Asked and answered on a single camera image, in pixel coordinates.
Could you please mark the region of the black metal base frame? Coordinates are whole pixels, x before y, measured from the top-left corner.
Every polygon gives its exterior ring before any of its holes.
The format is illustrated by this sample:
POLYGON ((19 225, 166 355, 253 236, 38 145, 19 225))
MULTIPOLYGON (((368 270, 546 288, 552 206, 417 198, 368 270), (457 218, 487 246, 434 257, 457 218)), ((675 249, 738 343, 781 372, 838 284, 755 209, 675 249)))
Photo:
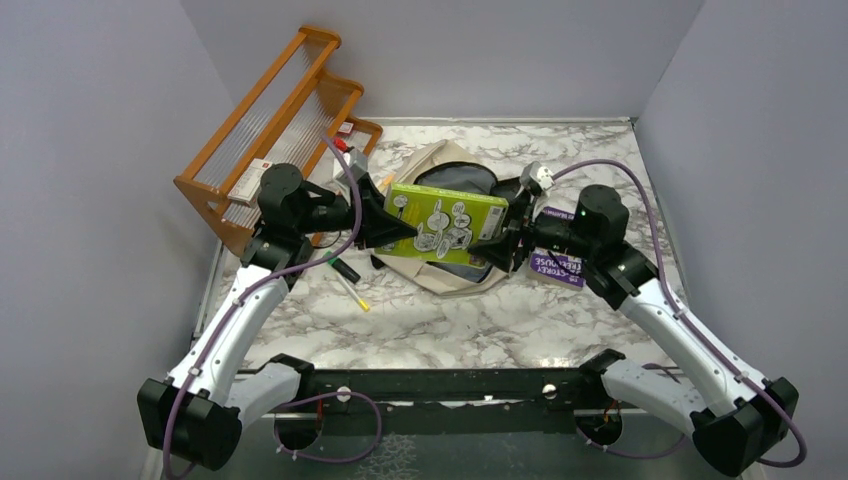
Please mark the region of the black metal base frame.
POLYGON ((308 437, 541 432, 611 444, 639 413, 587 369, 327 369, 285 354, 211 399, 243 427, 269 419, 308 437))

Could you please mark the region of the green cartoon book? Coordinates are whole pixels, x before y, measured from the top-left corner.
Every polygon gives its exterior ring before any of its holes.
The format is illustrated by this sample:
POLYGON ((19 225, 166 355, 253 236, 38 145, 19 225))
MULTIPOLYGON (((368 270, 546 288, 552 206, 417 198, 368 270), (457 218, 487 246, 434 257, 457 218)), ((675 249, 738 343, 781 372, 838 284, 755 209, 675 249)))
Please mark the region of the green cartoon book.
POLYGON ((487 262, 469 247, 498 234, 509 202, 501 197, 415 184, 392 183, 384 209, 413 227, 413 236, 375 252, 481 269, 487 262))

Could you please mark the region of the purple treehouse book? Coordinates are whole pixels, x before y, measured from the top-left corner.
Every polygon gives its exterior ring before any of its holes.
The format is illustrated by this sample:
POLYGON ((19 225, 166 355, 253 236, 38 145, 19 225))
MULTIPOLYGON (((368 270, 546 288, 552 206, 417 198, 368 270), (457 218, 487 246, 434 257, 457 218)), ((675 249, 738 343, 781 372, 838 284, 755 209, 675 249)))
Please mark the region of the purple treehouse book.
POLYGON ((585 286, 583 260, 536 248, 528 258, 527 276, 539 282, 580 291, 585 286))

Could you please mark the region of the white yellow marker pen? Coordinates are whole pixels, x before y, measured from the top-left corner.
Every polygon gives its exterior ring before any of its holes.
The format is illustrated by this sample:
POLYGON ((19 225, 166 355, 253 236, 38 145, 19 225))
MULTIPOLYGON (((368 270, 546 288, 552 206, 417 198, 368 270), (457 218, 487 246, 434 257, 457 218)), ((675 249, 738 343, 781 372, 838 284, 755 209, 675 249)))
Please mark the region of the white yellow marker pen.
POLYGON ((335 273, 338 281, 342 285, 343 289, 347 293, 347 295, 357 304, 357 306, 364 312, 370 311, 369 304, 356 292, 353 285, 339 272, 335 273))

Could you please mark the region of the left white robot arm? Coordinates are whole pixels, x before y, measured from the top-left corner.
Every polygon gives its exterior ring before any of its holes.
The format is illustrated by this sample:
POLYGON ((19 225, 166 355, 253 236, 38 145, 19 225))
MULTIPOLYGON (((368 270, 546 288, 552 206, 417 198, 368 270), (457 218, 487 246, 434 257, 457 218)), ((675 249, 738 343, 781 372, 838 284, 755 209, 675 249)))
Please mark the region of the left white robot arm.
POLYGON ((351 245, 374 248, 414 235, 413 227, 384 210, 385 198, 368 172, 345 166, 342 177, 346 196, 307 181, 294 165, 277 164, 262 175, 259 218, 224 305, 165 379, 148 379, 138 391, 146 441, 165 458, 219 470, 243 430, 270 409, 283 403, 298 411, 313 401, 312 365, 286 355, 244 382, 235 377, 300 274, 325 263, 312 257, 311 235, 349 231, 332 258, 351 245))

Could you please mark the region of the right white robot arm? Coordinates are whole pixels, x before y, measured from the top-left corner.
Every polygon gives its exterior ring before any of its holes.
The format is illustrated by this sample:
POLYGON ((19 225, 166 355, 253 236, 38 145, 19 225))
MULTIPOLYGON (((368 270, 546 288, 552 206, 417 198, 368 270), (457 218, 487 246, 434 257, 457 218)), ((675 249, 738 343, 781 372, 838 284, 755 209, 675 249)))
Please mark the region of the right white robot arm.
POLYGON ((580 258, 589 289, 646 332, 691 383, 685 387, 607 349, 581 366, 579 398, 592 407, 622 400, 654 415, 690 438, 723 475, 737 477, 762 461, 790 431, 796 387, 784 377, 767 378, 686 308, 658 267, 626 241, 629 211, 614 189, 584 188, 571 220, 534 215, 534 204, 521 194, 502 232, 472 244, 470 253, 505 272, 535 248, 580 258))

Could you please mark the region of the green black highlighter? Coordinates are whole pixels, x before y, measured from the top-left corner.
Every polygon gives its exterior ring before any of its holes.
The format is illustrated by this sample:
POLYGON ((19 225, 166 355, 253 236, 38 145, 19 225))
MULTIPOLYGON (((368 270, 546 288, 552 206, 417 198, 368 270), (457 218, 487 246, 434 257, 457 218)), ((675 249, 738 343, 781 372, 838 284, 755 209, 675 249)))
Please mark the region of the green black highlighter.
POLYGON ((327 252, 323 255, 323 259, 326 259, 326 263, 350 284, 355 285, 361 280, 361 275, 339 256, 333 257, 331 252, 327 252))

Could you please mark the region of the beige canvas backpack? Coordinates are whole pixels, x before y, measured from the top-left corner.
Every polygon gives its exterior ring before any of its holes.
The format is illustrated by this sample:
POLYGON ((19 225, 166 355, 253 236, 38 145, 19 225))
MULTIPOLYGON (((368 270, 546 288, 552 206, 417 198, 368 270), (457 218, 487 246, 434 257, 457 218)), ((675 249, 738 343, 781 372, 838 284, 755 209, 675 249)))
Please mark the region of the beige canvas backpack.
MULTIPOLYGON (((517 177, 501 178, 478 158, 451 140, 440 140, 411 154, 392 180, 469 193, 489 194, 511 200, 518 192, 517 177)), ((485 292, 508 275, 486 263, 482 267, 424 262, 371 254, 373 264, 382 263, 401 277, 439 296, 456 297, 485 292)))

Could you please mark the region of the white red small box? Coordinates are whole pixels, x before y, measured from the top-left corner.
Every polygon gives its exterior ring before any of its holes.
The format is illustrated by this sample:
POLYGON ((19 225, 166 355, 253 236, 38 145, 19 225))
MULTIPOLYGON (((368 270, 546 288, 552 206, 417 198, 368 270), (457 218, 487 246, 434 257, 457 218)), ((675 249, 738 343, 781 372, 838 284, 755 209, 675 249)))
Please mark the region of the white red small box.
POLYGON ((230 189, 227 198, 245 205, 254 204, 260 191, 262 176, 273 165, 274 162, 271 160, 253 159, 230 189))

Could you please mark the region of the orange yellow highlighter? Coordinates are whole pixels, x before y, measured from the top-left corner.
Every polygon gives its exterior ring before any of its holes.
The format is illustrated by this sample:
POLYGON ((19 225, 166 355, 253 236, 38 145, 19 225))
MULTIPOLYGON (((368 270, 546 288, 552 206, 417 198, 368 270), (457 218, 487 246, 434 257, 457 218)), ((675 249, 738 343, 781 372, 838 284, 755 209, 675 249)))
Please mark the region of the orange yellow highlighter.
POLYGON ((395 177, 395 175, 394 175, 394 174, 391 174, 391 175, 386 176, 386 177, 385 177, 385 178, 384 178, 384 179, 380 182, 380 184, 378 185, 378 188, 379 188, 380 190, 383 190, 383 189, 387 188, 387 187, 391 184, 391 182, 393 181, 394 177, 395 177))

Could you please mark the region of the orange wooden shelf rack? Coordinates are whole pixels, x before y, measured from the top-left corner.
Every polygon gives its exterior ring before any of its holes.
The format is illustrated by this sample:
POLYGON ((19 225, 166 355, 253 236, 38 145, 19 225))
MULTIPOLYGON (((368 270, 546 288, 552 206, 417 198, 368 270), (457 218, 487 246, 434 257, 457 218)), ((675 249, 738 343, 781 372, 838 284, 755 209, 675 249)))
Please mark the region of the orange wooden shelf rack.
POLYGON ((371 153, 383 129, 355 116, 363 86, 332 73, 327 63, 341 46, 338 33, 304 25, 238 103, 174 183, 232 254, 241 255, 254 231, 257 207, 230 198, 255 159, 289 163, 305 176, 329 157, 322 136, 344 124, 348 144, 371 153))

